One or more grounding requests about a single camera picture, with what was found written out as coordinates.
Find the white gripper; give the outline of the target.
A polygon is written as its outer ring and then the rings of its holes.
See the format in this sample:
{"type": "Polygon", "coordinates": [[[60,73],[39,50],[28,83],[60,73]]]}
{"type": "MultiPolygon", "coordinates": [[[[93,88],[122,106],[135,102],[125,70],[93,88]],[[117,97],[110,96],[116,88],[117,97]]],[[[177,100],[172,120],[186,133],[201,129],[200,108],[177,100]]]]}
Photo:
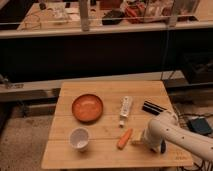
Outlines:
{"type": "Polygon", "coordinates": [[[164,154],[166,152],[165,140],[154,137],[147,129],[143,131],[141,141],[155,153],[164,154]]]}

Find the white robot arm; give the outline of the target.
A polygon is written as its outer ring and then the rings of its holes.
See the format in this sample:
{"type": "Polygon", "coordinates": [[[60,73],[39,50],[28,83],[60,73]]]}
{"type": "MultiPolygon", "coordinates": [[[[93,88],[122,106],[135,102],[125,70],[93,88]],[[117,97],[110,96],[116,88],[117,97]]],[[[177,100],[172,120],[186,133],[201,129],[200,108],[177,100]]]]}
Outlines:
{"type": "Polygon", "coordinates": [[[154,116],[143,130],[142,141],[149,148],[159,147],[163,140],[213,162],[213,139],[179,127],[178,117],[174,112],[164,111],[154,116]]]}

